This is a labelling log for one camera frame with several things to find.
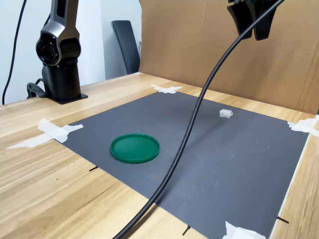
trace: cardboard backdrop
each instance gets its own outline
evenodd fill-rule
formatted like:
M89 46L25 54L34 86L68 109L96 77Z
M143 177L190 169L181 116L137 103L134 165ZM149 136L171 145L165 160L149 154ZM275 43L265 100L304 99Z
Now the cardboard backdrop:
M202 87L238 37L227 0L140 0L140 72ZM242 41L210 89L315 114L319 107L319 1L286 0L269 39Z

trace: black cable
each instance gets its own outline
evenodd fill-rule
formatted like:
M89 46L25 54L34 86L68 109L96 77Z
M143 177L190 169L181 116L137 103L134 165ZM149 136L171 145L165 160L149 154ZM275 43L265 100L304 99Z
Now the black cable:
M21 19L22 19L22 15L23 15L25 4L26 4L26 0L23 1L21 12L20 12L20 17L19 17L19 21L18 21L18 25L17 25L16 31L15 31L15 37L14 37L14 43L13 43L13 53L12 53L12 59L11 59L11 67L10 67L9 77L8 77L7 82L6 82L3 94L2 94L2 105L4 105L5 93L6 93L6 90L8 89L8 86L9 86L9 83L10 83L10 80L11 80L11 75L12 75L12 70L13 70L13 65L14 65L16 41L18 39L18 34L19 34L19 29L20 29L20 24L21 24Z
M228 50L225 52L225 54L222 56L222 58L218 61L217 65L215 66L215 68L213 69L213 71L211 72L211 74L209 75L194 108L194 111L191 115L187 130L185 132L184 138L181 142L181 145L178 149L178 152L175 156L175 159L172 163L172 165L170 166L166 176L164 177L163 181L161 182L161 184L159 185L159 187L156 189L156 191L154 192L154 194L151 196L151 198L149 199L149 201L142 207L142 209L135 215L135 217L133 217L133 219L115 236L113 237L113 239L120 239L122 238L138 221L139 219L141 219L141 217L146 213L146 211L151 207L151 205L156 201L156 199L159 197L159 195L161 194L161 192L163 191L163 189L165 188L166 184L168 183L170 177L172 176L178 161L184 151L184 148L186 146L186 143L188 141L190 132L193 128L200 104L204 98L204 95L208 89L208 86L210 84L210 82L212 81L213 77L216 75L218 69L220 68L220 66L223 64L223 62L226 60L226 58L228 57L228 55L234 50L234 48L239 44L239 42L245 37L245 35L252 30L255 25L260 22L260 20L262 20L265 16L267 16L269 13L271 13L273 10L276 9L276 7L278 7L284 0L278 0L277 2L275 2L264 14L262 14L257 20L255 20L235 41L234 43L228 48Z
M49 16L48 16L48 18L47 18L47 20L45 21L45 23L44 23L43 26L47 25L49 21L50 21L50 14L49 14Z

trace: black chair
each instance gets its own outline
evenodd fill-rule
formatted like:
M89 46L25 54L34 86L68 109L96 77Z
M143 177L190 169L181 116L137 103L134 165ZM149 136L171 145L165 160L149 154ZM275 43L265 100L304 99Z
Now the black chair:
M140 56L130 21L112 21L112 26L119 41L126 71L136 73L140 67Z

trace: gray mat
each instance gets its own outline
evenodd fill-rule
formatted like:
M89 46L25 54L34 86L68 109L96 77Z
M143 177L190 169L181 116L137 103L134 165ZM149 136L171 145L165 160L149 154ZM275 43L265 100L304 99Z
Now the gray mat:
M84 128L64 145L150 198L179 148L196 97L155 93L74 124ZM219 110L234 112L219 117ZM126 164L110 155L113 139L145 133L160 143L158 157ZM184 154L157 204L210 239L225 221L271 233L308 134L287 122L203 100Z

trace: green plastic lid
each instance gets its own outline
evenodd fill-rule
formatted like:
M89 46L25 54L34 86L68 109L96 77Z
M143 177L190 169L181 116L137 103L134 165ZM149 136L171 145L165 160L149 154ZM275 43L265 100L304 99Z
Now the green plastic lid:
M156 158L160 144L153 137L142 133L124 134L113 140L112 155L125 163L145 163Z

